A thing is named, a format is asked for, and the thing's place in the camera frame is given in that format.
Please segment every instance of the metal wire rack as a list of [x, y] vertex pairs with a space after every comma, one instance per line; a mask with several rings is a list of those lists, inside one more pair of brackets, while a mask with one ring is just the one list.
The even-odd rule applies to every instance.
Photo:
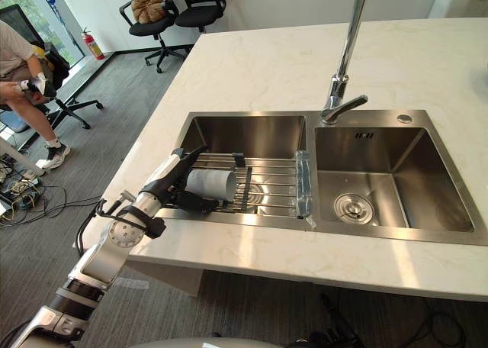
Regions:
[[233, 201], [224, 201], [215, 210], [217, 212], [297, 216], [295, 159], [202, 153], [193, 168], [232, 170], [236, 174], [236, 197]]

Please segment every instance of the white cylinder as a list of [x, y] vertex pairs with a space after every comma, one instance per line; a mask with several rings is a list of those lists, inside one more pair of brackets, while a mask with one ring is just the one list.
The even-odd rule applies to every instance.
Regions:
[[234, 171], [195, 169], [188, 175], [185, 190], [203, 198], [232, 201], [236, 184]]

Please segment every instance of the red fire extinguisher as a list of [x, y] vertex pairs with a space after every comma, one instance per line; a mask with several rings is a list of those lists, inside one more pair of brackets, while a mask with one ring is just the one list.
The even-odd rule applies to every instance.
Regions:
[[101, 52], [100, 48], [97, 45], [97, 42], [95, 39], [93, 39], [93, 36], [88, 34], [89, 31], [86, 30], [86, 27], [82, 33], [82, 38], [85, 44], [88, 46], [88, 48], [91, 50], [93, 55], [97, 60], [102, 60], [105, 58], [104, 54]]

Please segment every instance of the white marble countertop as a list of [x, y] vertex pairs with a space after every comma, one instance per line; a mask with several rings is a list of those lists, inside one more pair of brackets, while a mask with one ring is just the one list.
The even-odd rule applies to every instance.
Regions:
[[[190, 111], [320, 110], [346, 24], [202, 35], [108, 186], [136, 194]], [[345, 99], [425, 109], [488, 224], [488, 18], [363, 23]], [[98, 240], [95, 218], [85, 245]], [[488, 247], [167, 220], [131, 259], [349, 288], [488, 301]]]

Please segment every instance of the drain strainer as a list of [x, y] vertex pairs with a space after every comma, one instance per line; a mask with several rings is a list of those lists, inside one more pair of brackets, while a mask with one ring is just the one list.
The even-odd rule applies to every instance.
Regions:
[[342, 222], [347, 224], [366, 224], [374, 216], [371, 203], [357, 194], [340, 195], [334, 202], [334, 211]]
[[[238, 184], [237, 185], [237, 190], [243, 190], [245, 188], [246, 184]], [[256, 184], [251, 184], [249, 186], [249, 193], [263, 193], [263, 190], [261, 186], [256, 185]], [[257, 209], [256, 205], [251, 205], [249, 203], [261, 203], [263, 200], [263, 195], [257, 195], [257, 194], [249, 194], [247, 198], [247, 207], [246, 211], [250, 213], [254, 213]]]

